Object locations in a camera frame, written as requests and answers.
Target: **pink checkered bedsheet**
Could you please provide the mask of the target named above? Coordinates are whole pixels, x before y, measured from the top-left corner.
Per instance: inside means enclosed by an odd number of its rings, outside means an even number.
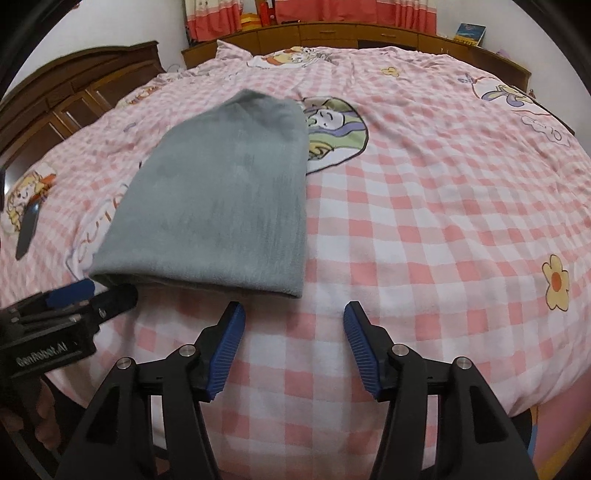
[[[164,133],[246,87],[340,99],[309,122],[330,127],[327,112],[345,104],[366,125],[364,149],[350,147],[348,160],[309,161],[303,298],[142,291],[137,309],[103,325],[96,355],[50,375],[71,398],[87,404],[122,356],[145,362],[192,343],[239,300],[242,343],[225,390],[203,406],[220,468],[253,480],[366,479],[387,406],[359,378],[342,326],[349,301],[425,358],[473,359],[511,414],[591,365],[589,157],[497,78],[393,47],[252,59],[222,44],[216,59],[134,92],[43,159],[56,179],[23,260],[16,235],[1,233],[2,304],[84,276]]]

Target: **red curtain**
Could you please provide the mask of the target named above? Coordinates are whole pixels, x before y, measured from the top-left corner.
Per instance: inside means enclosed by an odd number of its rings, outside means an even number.
[[[242,29],[240,0],[185,0],[185,8],[193,40],[214,40]]]
[[[276,0],[279,23],[360,22],[437,34],[435,0]]]

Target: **book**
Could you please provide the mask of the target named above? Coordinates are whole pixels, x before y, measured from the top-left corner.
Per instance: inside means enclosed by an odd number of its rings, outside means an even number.
[[[482,25],[462,23],[460,24],[460,28],[457,29],[454,40],[476,47],[482,42],[485,32],[486,27],[483,27]]]

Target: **bed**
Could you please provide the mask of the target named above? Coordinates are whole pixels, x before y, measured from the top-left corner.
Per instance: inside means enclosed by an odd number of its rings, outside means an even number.
[[[224,392],[203,407],[220,468],[364,479],[386,409],[364,391],[342,330],[344,305],[359,300],[423,357],[472,358],[510,415],[530,412],[540,478],[559,475],[591,425],[591,160],[520,91],[448,55],[294,46],[253,56],[220,43],[216,58],[164,74],[149,43],[49,64],[0,105],[0,305],[83,278],[164,133],[243,88],[314,99],[365,127],[309,169],[303,298],[143,291],[136,310],[103,326],[96,355],[51,381],[84,406],[118,358],[162,358],[239,300],[245,337]],[[16,262],[14,192],[47,178],[35,240]],[[431,409],[425,466],[435,418]]]

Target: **gray towel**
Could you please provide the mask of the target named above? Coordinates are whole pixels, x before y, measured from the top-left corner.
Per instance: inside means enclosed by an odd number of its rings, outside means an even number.
[[[172,128],[131,182],[90,277],[301,297],[308,143],[297,103],[251,90]]]

